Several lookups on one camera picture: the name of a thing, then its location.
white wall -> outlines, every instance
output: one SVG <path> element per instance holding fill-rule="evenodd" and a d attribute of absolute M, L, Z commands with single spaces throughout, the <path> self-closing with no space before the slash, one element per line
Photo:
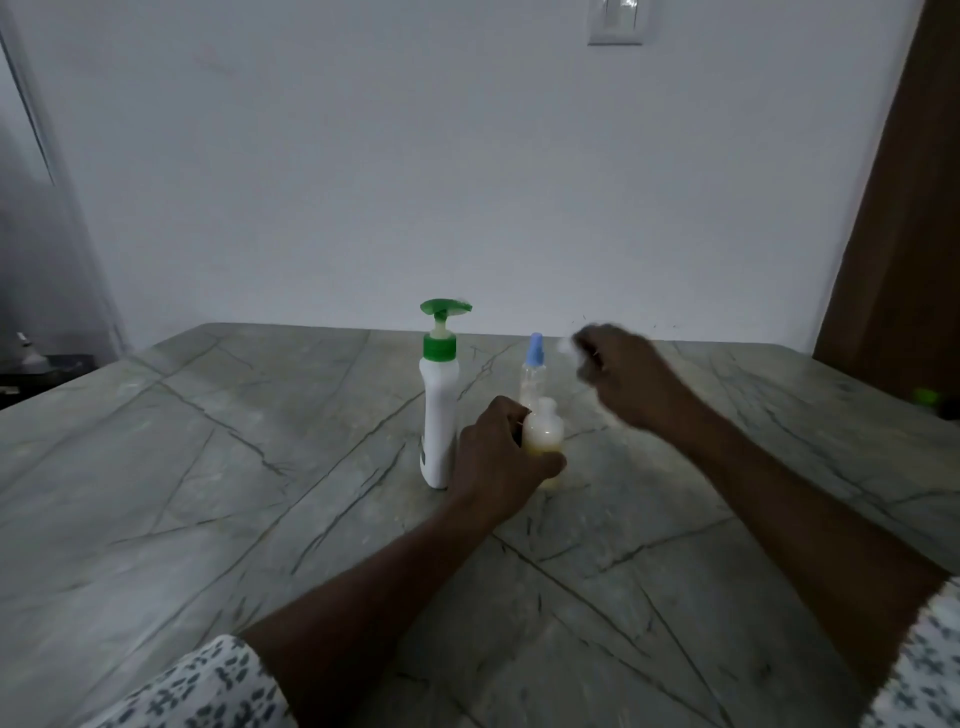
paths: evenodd
<path fill-rule="evenodd" d="M 45 353 L 115 358 L 112 319 L 0 50 L 0 361 L 17 331 Z"/>
<path fill-rule="evenodd" d="M 921 0 L 8 0 L 137 346 L 210 320 L 812 345 Z"/>

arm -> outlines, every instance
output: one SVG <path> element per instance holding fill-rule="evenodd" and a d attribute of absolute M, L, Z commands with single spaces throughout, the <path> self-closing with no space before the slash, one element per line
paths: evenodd
<path fill-rule="evenodd" d="M 611 326 L 575 338 L 590 354 L 581 376 L 600 401 L 709 478 L 848 664 L 881 685 L 918 611 L 949 574 L 751 442 L 698 400 L 646 339 Z"/>
<path fill-rule="evenodd" d="M 240 635 L 300 725 L 343 716 L 433 594 L 545 478 L 563 469 L 559 453 L 535 456 L 516 445 L 526 414 L 516 402 L 496 398 L 461 434 L 450 496 L 437 514 Z"/>

sleeve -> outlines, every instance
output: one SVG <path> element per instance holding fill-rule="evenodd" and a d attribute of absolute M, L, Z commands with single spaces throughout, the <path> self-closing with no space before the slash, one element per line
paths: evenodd
<path fill-rule="evenodd" d="M 960 726 L 960 579 L 921 610 L 860 726 Z"/>
<path fill-rule="evenodd" d="M 297 728 L 274 678 L 236 637 L 182 657 L 82 728 Z"/>

switch plate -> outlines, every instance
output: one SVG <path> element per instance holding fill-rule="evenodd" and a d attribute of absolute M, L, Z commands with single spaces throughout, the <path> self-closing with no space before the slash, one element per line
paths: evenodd
<path fill-rule="evenodd" d="M 653 0 L 590 0 L 589 45 L 640 45 Z"/>

person's left hand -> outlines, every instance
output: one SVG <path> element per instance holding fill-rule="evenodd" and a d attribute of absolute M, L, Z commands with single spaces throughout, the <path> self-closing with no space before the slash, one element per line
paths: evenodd
<path fill-rule="evenodd" d="M 566 467 L 559 452 L 520 449 L 519 433 L 530 410 L 500 396 L 460 433 L 450 483 L 450 505 L 464 506 L 475 525 L 493 531 L 513 516 L 545 479 Z"/>

